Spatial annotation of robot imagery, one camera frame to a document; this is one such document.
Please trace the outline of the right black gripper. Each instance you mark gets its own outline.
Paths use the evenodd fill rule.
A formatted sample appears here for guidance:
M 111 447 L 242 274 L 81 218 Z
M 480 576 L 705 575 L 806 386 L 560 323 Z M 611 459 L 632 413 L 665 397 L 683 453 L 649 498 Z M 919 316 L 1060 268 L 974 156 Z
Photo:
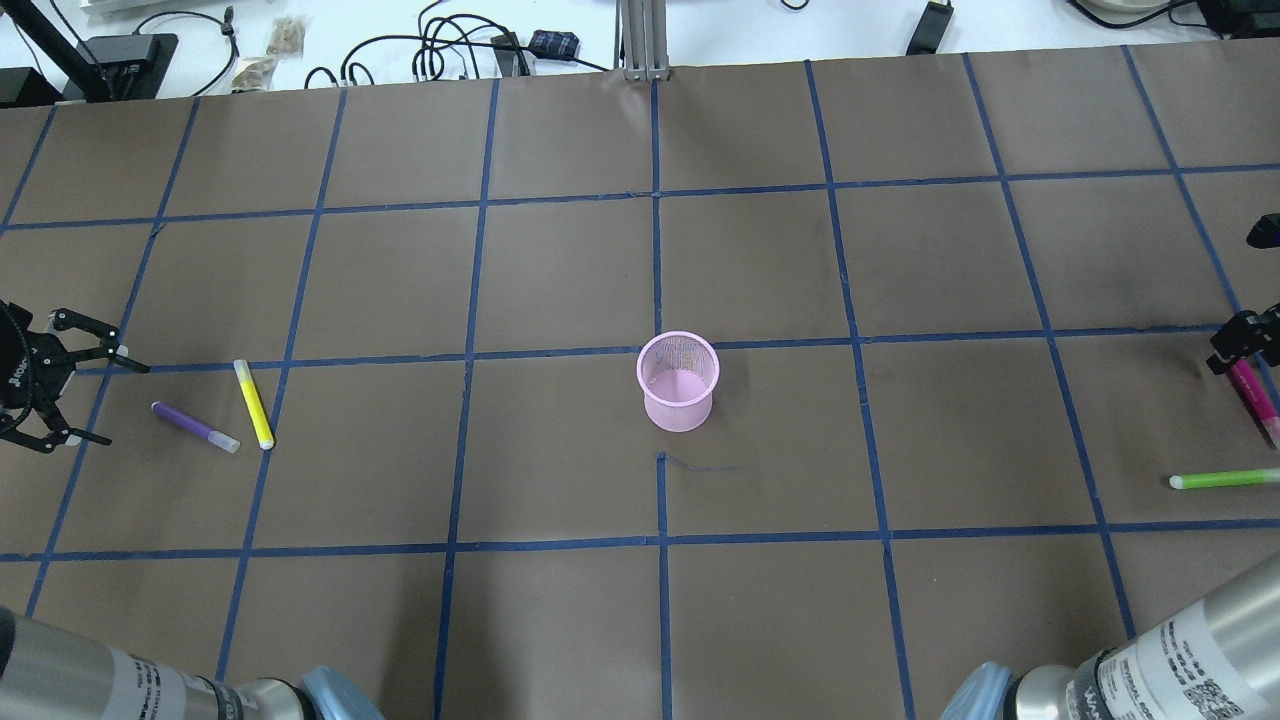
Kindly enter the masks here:
M 1267 366 L 1279 366 L 1279 306 L 1261 313 L 1242 310 L 1210 338 L 1213 352 L 1204 364 L 1215 375 L 1226 375 L 1240 359 L 1261 355 Z

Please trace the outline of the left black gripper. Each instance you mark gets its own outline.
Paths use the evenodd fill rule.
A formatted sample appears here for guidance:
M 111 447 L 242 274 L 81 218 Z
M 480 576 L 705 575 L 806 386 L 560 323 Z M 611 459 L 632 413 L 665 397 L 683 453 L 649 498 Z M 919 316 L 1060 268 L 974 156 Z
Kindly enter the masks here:
M 27 309 L 3 302 L 3 441 L 37 454 L 50 454 L 64 445 L 110 446 L 110 438 L 74 428 L 63 416 L 58 401 L 67 384 L 78 364 L 90 360 L 105 359 L 140 374 L 152 368 L 132 359 L 124 345 L 111 345 L 111 327 L 105 322 L 68 307 L 51 313 L 45 332 L 31 329 L 33 319 Z M 99 345 L 70 351 L 60 340 L 64 331 L 88 333 Z

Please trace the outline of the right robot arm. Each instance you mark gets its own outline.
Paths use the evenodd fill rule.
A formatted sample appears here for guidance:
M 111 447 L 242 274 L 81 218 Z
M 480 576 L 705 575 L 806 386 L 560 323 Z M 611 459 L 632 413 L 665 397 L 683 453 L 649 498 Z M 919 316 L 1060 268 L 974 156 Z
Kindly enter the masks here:
M 943 719 L 1275 719 L 1277 438 L 1229 372 L 1277 373 L 1277 309 L 1059 331 L 1120 630 L 977 666 Z

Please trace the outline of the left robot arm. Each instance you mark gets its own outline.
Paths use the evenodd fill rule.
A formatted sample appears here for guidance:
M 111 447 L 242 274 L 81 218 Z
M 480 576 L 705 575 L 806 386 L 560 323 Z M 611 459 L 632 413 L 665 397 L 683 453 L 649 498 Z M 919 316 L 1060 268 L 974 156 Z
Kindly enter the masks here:
M 45 332 L 31 311 L 3 305 L 3 439 L 38 454 L 109 438 L 70 425 L 58 406 L 81 363 L 105 359 L 132 372 L 115 325 L 67 307 Z M 1 611 L 5 719 L 379 719 L 376 705 L 333 667 L 300 684 L 259 678 L 228 685 Z

